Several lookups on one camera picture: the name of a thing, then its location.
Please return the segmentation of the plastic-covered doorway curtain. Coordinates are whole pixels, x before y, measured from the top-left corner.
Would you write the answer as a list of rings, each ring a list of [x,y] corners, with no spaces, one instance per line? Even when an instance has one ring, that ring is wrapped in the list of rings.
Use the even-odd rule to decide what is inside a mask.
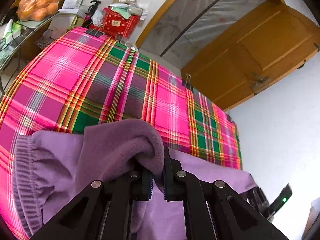
[[[266,0],[176,0],[141,45],[183,68],[198,52]]]

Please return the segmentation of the red gift box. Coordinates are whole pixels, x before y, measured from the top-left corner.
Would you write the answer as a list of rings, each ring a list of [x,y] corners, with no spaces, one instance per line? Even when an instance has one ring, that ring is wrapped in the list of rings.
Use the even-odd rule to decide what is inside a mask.
[[[95,27],[92,23],[88,28],[96,28],[110,37],[120,35],[122,37],[129,38],[139,21],[139,16],[131,15],[128,19],[125,19],[118,12],[115,12],[110,8],[104,8],[102,24]]]

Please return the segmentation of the purple fleece garment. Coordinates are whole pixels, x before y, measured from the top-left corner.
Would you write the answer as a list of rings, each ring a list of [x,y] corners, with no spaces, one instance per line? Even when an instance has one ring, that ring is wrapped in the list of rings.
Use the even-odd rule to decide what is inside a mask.
[[[143,168],[154,187],[147,201],[135,201],[130,217],[134,239],[186,239],[181,201],[164,197],[165,149],[147,122],[127,119],[88,126],[83,134],[38,131],[19,135],[14,147],[16,211],[30,239],[52,239],[49,221],[94,181],[104,196],[126,196],[130,173]]]

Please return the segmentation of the black binder clip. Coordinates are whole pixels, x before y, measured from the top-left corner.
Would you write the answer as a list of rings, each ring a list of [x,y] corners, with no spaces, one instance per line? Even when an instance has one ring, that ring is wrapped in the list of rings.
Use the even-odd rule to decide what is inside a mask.
[[[188,73],[186,74],[185,80],[182,80],[182,86],[184,86],[186,89],[188,89],[192,93],[194,92],[194,87],[191,84],[191,75],[190,74],[188,74]]]

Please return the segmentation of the pink plaid tablecloth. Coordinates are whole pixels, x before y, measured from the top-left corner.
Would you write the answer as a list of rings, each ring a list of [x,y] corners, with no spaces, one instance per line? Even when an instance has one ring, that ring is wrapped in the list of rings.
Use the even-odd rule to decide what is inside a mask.
[[[128,118],[150,123],[169,148],[242,168],[236,124],[216,104],[147,56],[77,27],[26,65],[1,100],[1,217],[17,239],[28,237],[12,191],[17,137]]]

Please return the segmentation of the bag of oranges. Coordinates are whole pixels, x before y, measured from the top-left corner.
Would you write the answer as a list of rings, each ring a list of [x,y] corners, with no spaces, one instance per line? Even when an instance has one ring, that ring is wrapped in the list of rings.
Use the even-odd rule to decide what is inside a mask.
[[[47,16],[57,13],[60,0],[20,0],[17,10],[21,21],[41,22]]]

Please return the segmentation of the cluttered glass side table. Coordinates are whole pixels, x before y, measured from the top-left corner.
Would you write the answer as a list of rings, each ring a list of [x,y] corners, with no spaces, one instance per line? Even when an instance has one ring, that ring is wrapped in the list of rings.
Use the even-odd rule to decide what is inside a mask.
[[[1,96],[4,96],[5,89],[9,86],[9,82],[14,78],[14,75],[40,53],[40,48],[36,46],[36,40],[42,36],[52,19],[58,14],[56,12],[52,16],[47,16],[41,22],[17,21],[12,23],[12,27],[9,28],[12,41],[1,45],[1,75],[5,74],[11,63],[15,63],[15,69],[12,71],[8,81],[1,83]]]

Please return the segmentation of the black spray bottle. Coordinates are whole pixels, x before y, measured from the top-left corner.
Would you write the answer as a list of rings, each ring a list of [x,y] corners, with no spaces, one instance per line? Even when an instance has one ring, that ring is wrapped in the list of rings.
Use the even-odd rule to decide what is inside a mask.
[[[85,21],[82,24],[83,28],[87,28],[89,25],[92,24],[92,16],[94,15],[94,13],[96,12],[97,8],[99,7],[99,5],[101,4],[101,1],[99,0],[92,0],[90,1],[90,6],[88,8],[88,12],[86,12],[86,17],[85,17]]]

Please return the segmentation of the wooden door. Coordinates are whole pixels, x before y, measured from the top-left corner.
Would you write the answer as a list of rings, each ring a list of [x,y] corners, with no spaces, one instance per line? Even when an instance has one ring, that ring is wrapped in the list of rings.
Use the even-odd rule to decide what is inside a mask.
[[[275,84],[319,52],[319,26],[283,3],[266,1],[205,46],[181,70],[223,110]]]

